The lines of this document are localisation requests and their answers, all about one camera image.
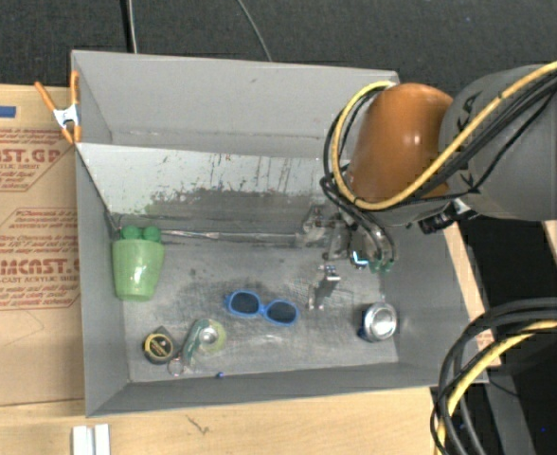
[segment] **black cable wire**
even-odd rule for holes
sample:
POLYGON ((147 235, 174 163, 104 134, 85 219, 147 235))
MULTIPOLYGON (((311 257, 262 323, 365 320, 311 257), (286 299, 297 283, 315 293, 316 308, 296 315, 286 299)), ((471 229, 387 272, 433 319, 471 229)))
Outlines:
POLYGON ((134 53, 135 36, 132 35, 129 0, 118 0, 118 3, 120 4, 120 15, 123 24, 123 34, 125 35, 125 44, 127 46, 127 52, 134 53))
MULTIPOLYGON (((436 410, 433 410, 434 414, 431 420, 434 420, 434 416, 437 412, 441 413, 441 418, 443 420, 443 423, 445 424, 445 430, 447 432, 449 440, 451 441, 452 445, 454 445, 458 453, 465 454, 466 450, 463 447, 458 437, 457 431, 453 425, 453 422, 448 414, 447 394, 449 386, 454 386, 457 382, 457 379, 460 379, 460 375, 458 375, 458 373, 462 372, 461 359, 466 344, 470 340, 474 339, 481 332, 488 329, 494 329, 501 325, 512 325, 516 323, 520 324, 521 322, 531 322, 538 319, 555 318, 557 318, 557 299, 531 299, 507 303, 499 307, 495 307, 495 309, 490 310, 486 314, 478 317, 476 320, 471 322, 469 326, 464 330, 460 338, 452 346, 449 353, 445 357, 440 369, 439 399, 437 402, 438 407, 436 410), (456 377, 454 378, 454 380, 448 383, 448 373, 452 363, 454 365, 453 369, 454 375, 456 377)), ((464 368, 464 371, 471 368, 472 366, 474 366, 474 360, 470 361, 467 364, 467 367, 464 368)), ((431 424, 432 429, 434 429, 434 421, 431 421, 431 424)))
MULTIPOLYGON (((457 356, 459 353, 463 353, 463 349, 465 348, 465 345, 468 343, 468 341, 472 340, 480 332, 487 330, 487 328, 491 328, 492 326, 495 327, 499 324, 508 324, 514 321, 529 320, 530 313, 523 313, 524 310, 547 308, 554 309, 556 306, 557 299, 519 300, 495 307, 493 310, 478 317, 475 321, 469 324, 469 326, 464 330, 456 344, 454 344, 450 352, 447 354, 443 362, 443 366, 440 370, 439 394, 445 393, 449 365, 451 364, 455 356, 457 356)), ((531 312, 534 315, 537 313, 535 310, 531 310, 531 312)), ((455 366, 457 367, 457 369, 459 369, 460 367, 458 363, 456 363, 455 366)), ((445 406, 441 406, 441 408, 446 410, 446 401, 445 406)), ((445 420, 445 427, 448 429, 448 432, 451 431, 451 435, 453 437, 455 429, 453 428, 453 425, 450 424, 450 420, 445 420)))
POLYGON ((492 161, 491 164, 489 164, 489 167, 487 167, 487 169, 485 170, 485 173, 480 176, 480 178, 478 179, 478 181, 475 183, 474 185, 474 189, 478 189, 480 186, 483 185, 483 183, 485 182, 485 180, 487 180, 487 178, 489 177, 489 175, 494 171, 495 167, 497 166, 497 163, 499 162, 499 160, 502 158, 502 156, 511 148, 511 146, 514 144, 514 142, 520 138, 523 133, 525 131, 527 131, 527 129, 529 128, 529 126, 542 114, 544 113, 544 110, 546 110, 546 108, 548 107, 548 105, 550 104, 550 102, 552 101, 552 98, 554 98, 554 96, 556 95, 557 90, 553 90, 552 93, 550 93, 550 95, 546 98, 546 100, 542 103, 542 105, 537 109, 537 111, 535 111, 535 113, 533 113, 533 115, 531 115, 529 117, 529 119, 527 119, 527 121, 525 121, 525 123, 523 123, 523 125, 521 125, 521 127, 516 131, 516 133, 511 137, 510 140, 508 140, 506 142, 506 144, 499 150, 499 152, 497 153, 497 155, 495 156, 494 160, 492 161))
POLYGON ((454 173, 457 173, 472 159, 472 157, 485 147, 489 141, 494 139, 496 135, 502 132, 522 113, 535 105, 546 94, 549 94, 553 90, 552 86, 557 86, 557 83, 549 85, 549 83, 555 79, 557 79, 557 74, 548 75, 527 88, 519 97, 509 100, 506 108, 500 112, 499 117, 489 123, 477 137, 473 138, 473 140, 462 149, 461 152, 452 155, 431 179, 412 194, 412 197, 418 199, 423 197, 440 184, 443 184, 454 173))
MULTIPOLYGON (((546 314, 546 311, 543 311, 542 315, 549 315, 550 319, 556 319, 557 318, 557 311, 550 311, 549 314, 546 314)), ((529 319, 527 322, 524 322, 524 324, 527 324, 529 326, 530 322, 533 323, 534 321, 535 321, 535 318, 534 319, 529 319)), ((506 338, 510 338, 510 337, 516 337, 516 336, 520 335, 522 333, 522 331, 525 331, 525 332, 528 332, 528 333, 547 333, 547 332, 550 332, 550 330, 547 330, 547 329, 525 329, 524 327, 521 327, 521 325, 519 324, 515 328, 512 328, 509 332, 507 332, 505 334, 502 334, 499 337, 497 337, 495 342, 500 342, 500 341, 505 340, 506 338)), ((448 384, 446 384, 444 386, 444 388, 439 387, 439 393, 437 395, 437 401, 436 401, 435 406, 432 410, 432 415, 431 415, 430 420, 431 420, 431 432, 432 432, 432 435, 433 435, 433 439, 435 440, 435 444, 440 449, 441 453, 448 453, 448 452, 446 450, 446 447, 443 446, 440 443, 440 440, 438 438, 438 434, 436 432, 435 419, 438 417, 439 413, 440 413, 440 418, 442 419, 442 421, 445 425, 445 430, 447 432, 447 439, 451 442, 451 444, 454 446, 454 448, 456 449, 456 452, 459 455, 468 455, 468 451, 463 446, 462 441, 459 439, 459 435, 457 433, 457 430, 456 430, 455 426, 453 425, 451 415, 449 414, 448 407, 447 407, 448 397, 453 392, 453 389, 456 387, 456 385, 461 380, 461 378, 463 376, 467 375, 475 367, 475 365, 478 363, 478 361, 483 356, 485 356, 490 349, 493 348, 493 346, 494 346, 494 343, 485 347, 482 351, 477 353, 471 360, 469 360, 468 363, 466 364, 466 366, 463 367, 463 368, 461 368, 461 365, 460 365, 461 364, 461 358, 457 359, 456 363, 454 365, 454 373, 455 373, 454 378, 448 384)), ((460 412, 461 412, 462 401, 464 401, 463 397, 459 400, 460 412)), ((476 443, 473 442, 473 446, 474 446, 476 452, 481 454, 481 455, 485 454, 486 452, 484 451, 482 445, 480 444, 480 441, 478 440, 476 431, 474 429, 474 422, 472 422, 472 419, 469 418, 467 421, 464 420, 464 424, 466 425, 468 433, 471 435, 471 442, 473 442, 473 440, 476 440, 476 443)))
POLYGON ((244 13, 244 16, 246 17, 247 21, 249 22, 249 25, 251 26, 251 28, 253 28, 253 31, 256 34, 256 37, 258 38, 258 42, 260 43, 260 46, 263 50, 263 53, 266 56, 266 59, 268 60, 268 62, 272 62, 272 56, 270 55, 270 50, 268 50, 268 46, 266 45, 266 42, 263 40, 263 37, 261 37, 261 32, 258 29, 258 26, 256 26, 255 21, 253 20, 253 17, 251 16, 251 14, 249 13, 249 10, 247 10, 247 7, 244 5, 243 0, 236 0, 237 3, 239 4, 239 7, 241 7, 241 10, 244 13))

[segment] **sunglasses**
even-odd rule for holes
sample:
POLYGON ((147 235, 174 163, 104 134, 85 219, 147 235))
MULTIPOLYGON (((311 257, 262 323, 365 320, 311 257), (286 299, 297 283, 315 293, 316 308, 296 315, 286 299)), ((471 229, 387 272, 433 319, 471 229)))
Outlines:
POLYGON ((296 323, 299 310, 287 300, 272 300, 264 305, 256 292, 236 290, 225 298, 225 307, 233 315, 252 318, 262 315, 275 325, 289 326, 296 323))

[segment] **scratch mark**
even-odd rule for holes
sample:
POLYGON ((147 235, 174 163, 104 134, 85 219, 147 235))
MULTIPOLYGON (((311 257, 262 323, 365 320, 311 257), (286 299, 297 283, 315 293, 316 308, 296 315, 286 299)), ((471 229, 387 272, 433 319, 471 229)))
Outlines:
POLYGON ((270 167, 272 166, 272 158, 268 158, 268 172, 266 175, 266 189, 270 188, 270 167))
POLYGON ((256 169, 256 187, 260 183, 260 167, 261 167, 261 157, 258 158, 258 168, 256 169))
POLYGON ((207 432, 209 431, 209 427, 204 427, 202 428, 198 423, 196 423, 192 418, 190 418, 188 415, 186 415, 186 418, 188 419, 188 421, 190 421, 193 425, 196 426, 196 429, 198 429, 201 434, 203 436, 205 436, 207 434, 207 432))

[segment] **cardboard box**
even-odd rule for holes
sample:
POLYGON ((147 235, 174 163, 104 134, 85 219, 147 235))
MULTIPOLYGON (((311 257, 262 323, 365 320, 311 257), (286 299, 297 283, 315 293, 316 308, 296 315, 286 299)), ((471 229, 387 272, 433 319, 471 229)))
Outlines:
POLYGON ((399 249, 382 277, 399 314, 389 340, 356 335, 378 279, 336 261, 325 311, 305 309, 322 239, 302 241, 324 136, 361 87, 393 72, 75 51, 83 143, 77 195, 88 415, 430 386, 468 323, 443 234, 390 233, 399 249), (114 293, 112 243, 126 225, 159 226, 166 259, 152 300, 114 293), (291 328, 224 309, 239 288, 300 307, 291 328), (225 348, 173 378, 142 352, 166 327, 178 344, 196 319, 226 330, 225 348), (221 380, 217 373, 224 373, 221 380))

